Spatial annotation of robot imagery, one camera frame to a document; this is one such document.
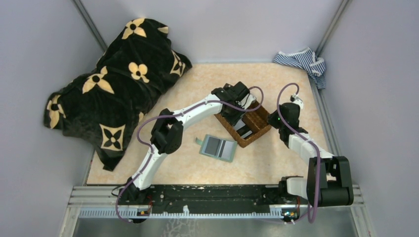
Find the woven wicker divided basket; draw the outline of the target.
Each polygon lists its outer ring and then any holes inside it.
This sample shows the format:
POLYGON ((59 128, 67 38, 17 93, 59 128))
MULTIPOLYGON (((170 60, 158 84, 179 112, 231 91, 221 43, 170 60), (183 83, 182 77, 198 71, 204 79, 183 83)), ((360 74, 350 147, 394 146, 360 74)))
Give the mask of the woven wicker divided basket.
POLYGON ((242 148, 247 147, 249 144, 266 134, 272 127, 267 122, 269 113, 262 105, 255 111, 246 112, 242 117, 244 127, 251 132, 251 134, 245 138, 242 138, 238 130, 236 130, 221 114, 216 114, 214 116, 242 148))

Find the green card holder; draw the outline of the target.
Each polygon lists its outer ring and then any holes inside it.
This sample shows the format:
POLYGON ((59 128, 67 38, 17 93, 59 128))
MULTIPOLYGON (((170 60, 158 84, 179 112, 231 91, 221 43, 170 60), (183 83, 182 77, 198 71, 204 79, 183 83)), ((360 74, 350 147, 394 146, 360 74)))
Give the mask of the green card holder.
POLYGON ((232 163, 238 143, 233 140, 221 139, 207 134, 204 139, 195 138, 200 145, 199 153, 224 162, 232 163))

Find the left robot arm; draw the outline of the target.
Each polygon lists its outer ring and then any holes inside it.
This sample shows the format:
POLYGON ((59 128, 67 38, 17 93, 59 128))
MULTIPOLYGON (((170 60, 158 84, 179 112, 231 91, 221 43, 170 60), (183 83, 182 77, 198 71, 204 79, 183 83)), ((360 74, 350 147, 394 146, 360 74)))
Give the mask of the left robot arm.
POLYGON ((252 107, 255 101, 256 97, 242 82, 226 84, 190 106, 176 111, 164 109, 157 117, 143 122, 139 130, 151 122, 155 123, 150 141, 137 137, 141 144, 148 147, 148 151, 137 171, 128 178, 123 191, 129 192, 128 197, 134 203, 143 204, 148 198, 147 188, 151 187, 166 157, 180 148, 186 129, 213 115, 221 115, 236 125, 245 113, 255 111, 252 107))

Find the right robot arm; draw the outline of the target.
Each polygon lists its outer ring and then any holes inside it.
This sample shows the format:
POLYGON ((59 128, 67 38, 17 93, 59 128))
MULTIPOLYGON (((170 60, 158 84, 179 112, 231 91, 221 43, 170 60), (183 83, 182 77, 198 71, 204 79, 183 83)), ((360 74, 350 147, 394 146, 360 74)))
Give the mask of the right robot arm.
POLYGON ((347 206, 354 201, 349 160, 318 146, 299 126, 300 106, 283 103, 271 113, 268 123, 278 129, 280 139, 308 165, 306 177, 286 176, 279 183, 278 197, 292 203, 297 196, 312 206, 347 206))

